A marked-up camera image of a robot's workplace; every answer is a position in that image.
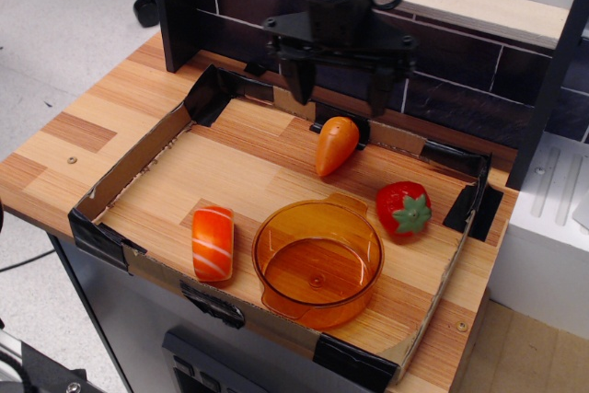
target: green strawberry leaves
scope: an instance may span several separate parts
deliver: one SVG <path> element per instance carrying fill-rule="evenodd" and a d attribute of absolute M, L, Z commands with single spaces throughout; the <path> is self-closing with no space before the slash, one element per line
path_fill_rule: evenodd
<path fill-rule="evenodd" d="M 398 222 L 398 234 L 409 232 L 417 234 L 423 230 L 425 223 L 432 218 L 432 209 L 427 207 L 426 203 L 425 194 L 420 195 L 417 199 L 413 199 L 409 195 L 403 197 L 403 209 L 398 209 L 393 213 L 393 218 Z"/>

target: carrot toy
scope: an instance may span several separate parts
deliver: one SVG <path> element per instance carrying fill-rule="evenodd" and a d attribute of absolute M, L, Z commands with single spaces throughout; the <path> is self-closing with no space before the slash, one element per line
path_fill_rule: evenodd
<path fill-rule="evenodd" d="M 360 141 L 360 130 L 348 117 L 333 117 L 321 128 L 315 169 L 325 177 L 339 168 L 353 154 Z"/>

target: strawberry toy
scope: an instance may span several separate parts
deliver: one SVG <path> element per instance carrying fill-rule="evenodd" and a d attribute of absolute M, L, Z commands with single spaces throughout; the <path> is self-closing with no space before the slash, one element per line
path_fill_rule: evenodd
<path fill-rule="evenodd" d="M 421 184 L 399 181 L 378 192 L 376 212 L 389 234 L 410 237 L 421 232 L 432 218 L 432 203 Z"/>

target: brick wall backdrop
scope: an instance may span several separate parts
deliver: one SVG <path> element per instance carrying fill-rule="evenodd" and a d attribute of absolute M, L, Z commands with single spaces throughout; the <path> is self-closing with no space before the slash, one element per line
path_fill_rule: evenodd
<path fill-rule="evenodd" d="M 265 49 L 266 17 L 304 11 L 303 0 L 198 0 L 199 32 L 213 52 L 277 70 Z M 416 36 L 417 70 L 398 84 L 388 106 L 495 143 L 521 143 L 552 50 L 457 28 L 402 12 L 383 14 L 397 28 Z M 589 128 L 589 44 L 579 47 L 559 106 L 548 129 L 587 142 Z M 318 85 L 364 98 L 368 76 L 319 68 Z"/>

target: wooden tabletop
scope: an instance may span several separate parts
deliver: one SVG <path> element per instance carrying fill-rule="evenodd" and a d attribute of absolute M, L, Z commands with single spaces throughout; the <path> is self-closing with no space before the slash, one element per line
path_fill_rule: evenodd
<path fill-rule="evenodd" d="M 156 35 L 0 163 L 0 195 L 6 209 L 73 241 L 70 210 L 178 106 L 210 63 L 243 68 L 203 53 L 171 74 Z M 485 242 L 467 241 L 409 372 L 389 391 L 438 393 L 452 386 L 517 197 L 516 191 L 504 188 L 505 180 L 505 172 L 491 172 L 491 185 L 504 196 L 490 234 Z M 466 324 L 467 330 L 457 323 Z"/>

